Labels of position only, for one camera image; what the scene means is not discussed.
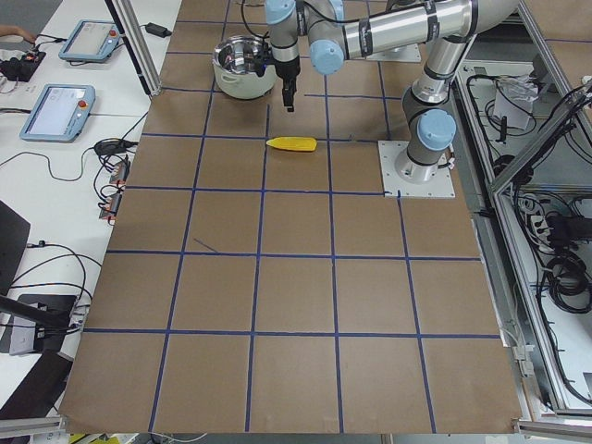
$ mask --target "power adapter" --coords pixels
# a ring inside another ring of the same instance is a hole
[[[129,142],[123,139],[105,139],[104,141],[97,142],[93,148],[96,155],[113,155],[123,154],[137,144],[137,142]]]
[[[146,25],[146,32],[152,35],[156,35],[158,37],[162,37],[163,39],[172,34],[172,32],[164,26],[157,25],[153,22],[150,22]]]

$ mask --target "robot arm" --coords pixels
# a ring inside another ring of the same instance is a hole
[[[425,72],[412,87],[422,103],[437,105],[470,39],[496,26],[519,0],[424,0],[393,12],[343,21],[341,0],[267,0],[265,14],[276,72],[284,81],[284,105],[293,111],[300,73],[298,36],[308,34],[311,61],[321,74],[336,72],[344,60],[370,56],[411,43],[436,41]]]

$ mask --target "blue tape grid line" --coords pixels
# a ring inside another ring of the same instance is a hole
[[[269,135],[269,114],[270,107],[267,105],[267,114],[265,116],[265,137]],[[265,189],[266,180],[266,168],[267,168],[267,151],[268,147],[265,146],[264,158],[263,158],[263,176],[261,178],[261,188]],[[244,419],[244,431],[248,432],[251,429],[251,399],[253,394],[253,359],[254,359],[254,347],[255,347],[255,336],[254,331],[256,330],[257,322],[257,297],[259,292],[259,273],[261,270],[261,244],[263,240],[263,217],[265,210],[265,193],[261,193],[261,201],[259,203],[259,228],[257,230],[257,255],[255,265],[255,277],[254,277],[254,290],[253,290],[253,311],[251,314],[251,340],[249,343],[249,371],[247,375],[247,404],[245,409]]]
[[[156,190],[156,191],[202,191],[202,192],[274,192],[277,194],[341,194],[345,196],[384,196],[379,191],[324,191],[324,190],[276,190],[276,189],[240,189],[240,188],[206,188],[206,187],[160,187],[151,185],[129,185],[128,190]]]
[[[251,331],[251,330],[191,330],[186,328],[99,328],[86,327],[84,333],[185,335],[185,336],[276,336],[295,338],[394,338],[394,339],[501,339],[500,335],[456,333],[366,333],[335,331]]]
[[[230,10],[230,0],[227,1],[227,6],[226,6],[226,16],[225,16],[225,22],[226,19],[228,17],[228,12]],[[224,35],[224,30],[226,29],[226,23],[223,25],[222,27],[222,33]],[[207,104],[207,112],[205,115],[205,121],[203,123],[203,134],[205,134],[207,132],[207,125],[208,125],[208,121],[210,119],[210,113],[211,113],[211,109],[212,109],[212,101],[214,99],[214,88],[216,86],[216,81],[213,80],[212,81],[212,86],[210,88],[210,97],[209,97],[209,101]],[[200,149],[200,154],[197,160],[197,166],[195,168],[195,175],[193,177],[193,188],[197,188],[197,179],[199,177],[199,173],[200,173],[200,165],[202,163],[202,154],[204,152],[204,143],[205,143],[205,139],[202,139],[202,146]],[[183,260],[184,260],[184,253],[185,253],[185,248],[187,247],[187,239],[189,238],[189,231],[190,231],[190,226],[191,226],[191,214],[193,213],[193,205],[194,205],[194,201],[195,201],[195,194],[196,191],[192,191],[191,192],[191,200],[190,200],[190,206],[189,206],[189,213],[187,214],[187,221],[185,223],[185,232],[183,234],[183,243],[182,243],[182,247],[181,247],[181,252],[179,255],[179,266],[177,267],[177,276],[175,277],[175,286],[173,289],[173,296],[171,298],[171,302],[170,302],[170,307],[168,310],[168,320],[166,322],[166,329],[170,330],[172,327],[172,323],[173,323],[173,314],[175,313],[175,302],[177,301],[177,294],[179,292],[179,281],[180,281],[180,276],[181,276],[181,271],[183,268]],[[161,355],[161,359],[160,359],[160,366],[158,369],[158,378],[156,379],[156,388],[154,390],[154,402],[153,402],[153,408],[152,408],[152,412],[150,415],[150,424],[148,425],[148,430],[150,430],[151,432],[154,431],[154,422],[156,420],[156,412],[158,410],[158,401],[159,401],[159,397],[160,397],[160,389],[162,387],[162,382],[163,382],[163,374],[165,372],[165,365],[167,362],[167,351],[168,351],[168,341],[170,339],[170,333],[165,333],[165,340],[163,343],[163,351],[162,351],[162,355]]]
[[[411,269],[411,259],[409,258],[409,246],[407,244],[407,233],[405,231],[405,219],[403,217],[403,207],[401,203],[401,193],[397,196],[397,206],[399,207],[399,217],[401,218],[401,235],[403,237],[403,250],[405,251],[405,262],[407,265],[407,276],[409,278],[409,290],[411,293],[411,301],[413,306],[413,318],[415,321],[415,329],[417,332],[417,345],[419,347],[419,359],[422,366],[422,376],[424,378],[425,400],[427,401],[427,410],[429,413],[429,422],[432,426],[432,433],[437,433],[436,419],[434,418],[434,407],[432,405],[432,396],[429,391],[429,381],[427,378],[426,356],[424,354],[424,344],[421,336],[421,326],[419,323],[419,314],[417,313],[417,300],[415,299],[415,290],[413,287],[413,273]]]
[[[256,257],[257,253],[229,253],[229,252],[178,252],[160,250],[107,250],[108,254],[165,254],[185,256],[227,256],[227,257]],[[261,257],[285,257],[292,259],[335,259],[338,260],[368,260],[368,261],[431,261],[431,262],[481,262],[479,257],[439,257],[439,256],[365,256],[357,254],[300,254],[300,253],[261,253]]]
[[[247,141],[263,141],[265,137],[257,137],[257,136],[218,136],[215,134],[173,134],[173,133],[165,133],[165,132],[144,132],[142,134],[143,137],[186,137],[191,139],[230,139],[230,140],[247,140]],[[332,139],[321,139],[316,138],[320,142],[358,142],[358,143],[376,143],[376,140],[372,141],[370,139],[356,139],[353,141],[352,139],[340,139],[340,138],[332,138]]]
[[[325,87],[325,119],[327,120],[327,138],[330,132],[329,101],[327,98],[327,76],[323,78]],[[339,352],[339,310],[338,310],[338,291],[337,291],[337,261],[335,259],[335,214],[333,211],[333,175],[331,165],[331,142],[327,142],[327,175],[329,184],[329,225],[331,233],[331,279],[333,282],[333,324],[335,327],[335,368],[337,379],[337,407],[339,419],[339,432],[344,433],[343,424],[343,396],[341,392],[341,356]]]

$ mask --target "black device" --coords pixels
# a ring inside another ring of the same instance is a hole
[[[169,31],[164,26],[157,25],[156,23],[153,23],[153,22],[150,22],[146,25],[146,32],[148,32],[149,34],[152,34],[152,35],[156,35],[158,37],[162,37],[162,38],[168,37],[169,35],[172,34],[172,32]]]
[[[0,420],[45,417],[64,391],[71,366],[69,359],[55,351],[42,353],[0,409]]]
[[[34,346],[31,346],[32,351],[59,350],[64,335],[46,335],[43,330],[68,329],[70,312],[76,302],[76,296],[22,294],[18,301],[6,297],[27,248],[30,230],[29,222],[0,201],[0,312],[11,315],[9,325],[14,324],[15,317],[33,323],[35,328],[19,328],[23,334],[30,331],[35,337]],[[5,329],[0,339],[0,352],[9,351],[12,329]]]
[[[44,58],[43,51],[29,51],[21,58],[12,57],[0,63],[0,72],[10,81],[29,81]]]
[[[0,294],[8,294],[30,231],[31,224],[0,201]]]
[[[573,248],[576,241],[592,241],[592,219],[581,216],[547,217],[549,244],[554,249]]]

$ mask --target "black monitor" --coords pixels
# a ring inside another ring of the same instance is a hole
[[[70,312],[76,301],[73,295],[22,294],[18,300],[7,298],[7,294],[19,270],[20,260],[27,248],[31,224],[0,201],[0,312],[11,315],[9,325],[15,323],[15,317],[32,321],[39,328],[67,329]],[[0,339],[0,352],[10,350],[12,327],[6,328]],[[59,350],[63,335],[51,335],[48,340],[39,340],[38,352]]]
[[[0,294],[10,290],[30,231],[31,224],[0,201]]]

